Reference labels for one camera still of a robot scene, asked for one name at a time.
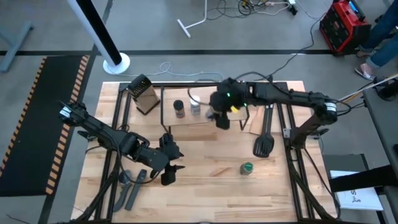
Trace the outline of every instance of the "spatula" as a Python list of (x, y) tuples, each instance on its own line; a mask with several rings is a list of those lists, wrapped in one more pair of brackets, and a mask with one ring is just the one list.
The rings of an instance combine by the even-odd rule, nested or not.
[(272, 112), (274, 105), (266, 106), (264, 120), (262, 122), (262, 133), (254, 142), (253, 155), (260, 158), (268, 158), (274, 148), (274, 138), (271, 135)]

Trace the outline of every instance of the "red portable power station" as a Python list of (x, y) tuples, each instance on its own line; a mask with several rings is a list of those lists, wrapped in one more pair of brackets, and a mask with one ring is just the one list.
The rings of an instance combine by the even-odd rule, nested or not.
[(354, 0), (333, 0), (319, 26), (336, 56), (353, 52), (360, 43), (366, 41), (371, 31), (371, 24), (365, 20), (365, 15)]

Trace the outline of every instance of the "jeans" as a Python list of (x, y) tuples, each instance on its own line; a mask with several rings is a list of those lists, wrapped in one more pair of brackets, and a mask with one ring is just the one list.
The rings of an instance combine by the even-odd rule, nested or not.
[[(394, 0), (382, 19), (373, 27), (369, 39), (359, 46), (360, 51), (371, 53), (398, 26), (398, 0)], [(366, 60), (372, 68), (387, 64), (398, 55), (398, 35), (395, 35), (385, 46)]]

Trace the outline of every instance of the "black floor mat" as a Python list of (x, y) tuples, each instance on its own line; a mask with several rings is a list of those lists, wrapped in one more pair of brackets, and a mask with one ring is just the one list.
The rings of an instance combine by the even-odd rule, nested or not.
[(58, 118), (58, 101), (78, 101), (87, 56), (44, 58), (0, 168), (0, 196), (51, 195), (72, 130)]

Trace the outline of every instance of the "gray floor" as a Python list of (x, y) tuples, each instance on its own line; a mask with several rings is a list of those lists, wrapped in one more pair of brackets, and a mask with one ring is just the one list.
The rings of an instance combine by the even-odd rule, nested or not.
[[(102, 14), (107, 1), (93, 2)], [(369, 21), (373, 22), (384, 13), (389, 1), (357, 2)], [(209, 0), (209, 8), (215, 7), (216, 3), (216, 0)], [(321, 0), (301, 0), (301, 3), (312, 16), (321, 16), (327, 10)], [(222, 17), (191, 28), (192, 38), (188, 39), (178, 26), (177, 19), (189, 25), (200, 20), (202, 13), (203, 1), (199, 0), (115, 0), (106, 26), (120, 50), (301, 49), (311, 43), (309, 28), (315, 22), (302, 9), (299, 9), (295, 17), (287, 11), (276, 16), (258, 14), (245, 19)], [(215, 16), (215, 12), (209, 13), (209, 17)], [(35, 29), (22, 46), (23, 50), (90, 50), (93, 46), (92, 40), (68, 7), (66, 0), (0, 1), (0, 21), (11, 32), (16, 32), (27, 19), (33, 21)], [(313, 34), (315, 45), (312, 49), (327, 49), (317, 28)], [(3, 43), (0, 43), (0, 50), (6, 50)], [(220, 72), (225, 77), (236, 77), (254, 70), (267, 74), (282, 66), (289, 57), (290, 55), (131, 57), (131, 66), (126, 74), (158, 72), (162, 62), (170, 62), (175, 73)], [(41, 58), (17, 57), (10, 72), (0, 74), (0, 154), (4, 154), (9, 144)], [(85, 93), (84, 102), (90, 113), (95, 111), (102, 82), (132, 80), (131, 77), (105, 74), (102, 62), (102, 57), (96, 58)], [(354, 55), (344, 58), (299, 55), (275, 75), (275, 79), (303, 80), (308, 91), (322, 91), (331, 97), (340, 98), (366, 83), (353, 72), (353, 67), (359, 63), (361, 60)], [(393, 61), (377, 71), (377, 74), (389, 76), (397, 72), (397, 62)], [(166, 74), (151, 77), (154, 81), (197, 78), (199, 77), (173, 77)], [(200, 78), (218, 77), (202, 75)], [(371, 167), (387, 163), (376, 130), (365, 109), (353, 111), (330, 128), (330, 132), (323, 137), (324, 154), (365, 153)], [(67, 221), (70, 218), (85, 148), (86, 142), (74, 135), (50, 223)], [(37, 223), (43, 201), (43, 197), (0, 198), (0, 223), (17, 223), (8, 219), (6, 214), (29, 223)], [(374, 213), (370, 212), (344, 211), (343, 217), (350, 221), (377, 223)]]

